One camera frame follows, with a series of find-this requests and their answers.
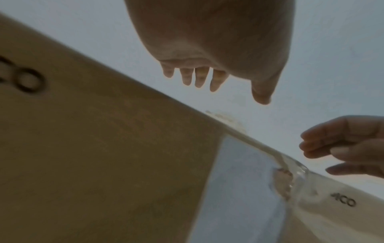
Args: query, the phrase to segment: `white wall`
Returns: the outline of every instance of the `white wall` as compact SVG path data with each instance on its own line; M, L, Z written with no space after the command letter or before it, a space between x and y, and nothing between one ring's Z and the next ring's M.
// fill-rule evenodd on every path
M0 11L197 110L235 117L237 128L320 173L336 161L305 159L302 131L346 114L384 115L382 0L298 0L292 54L269 106L236 78L215 94L165 79L122 0L0 0ZM338 179L384 198L381 180Z

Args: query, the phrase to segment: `hand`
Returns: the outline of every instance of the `hand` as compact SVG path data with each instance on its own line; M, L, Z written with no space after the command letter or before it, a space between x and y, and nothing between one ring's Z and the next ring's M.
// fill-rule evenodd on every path
M126 0L144 46L171 78L201 88L210 68L212 92L229 75L248 79L268 104L288 59L294 0Z
M384 117L343 116L305 131L300 148L310 159L333 155L344 163L332 175L367 174L384 178Z

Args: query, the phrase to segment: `clear packing tape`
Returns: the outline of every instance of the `clear packing tape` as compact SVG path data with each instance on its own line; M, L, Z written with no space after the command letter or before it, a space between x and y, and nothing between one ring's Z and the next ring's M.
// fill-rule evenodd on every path
M283 161L225 138L189 243L384 242L381 199Z

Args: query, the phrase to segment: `cardboard box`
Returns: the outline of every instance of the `cardboard box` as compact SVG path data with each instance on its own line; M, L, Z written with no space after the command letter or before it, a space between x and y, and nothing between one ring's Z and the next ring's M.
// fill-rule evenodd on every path
M0 57L1 242L384 239L375 197L4 16Z

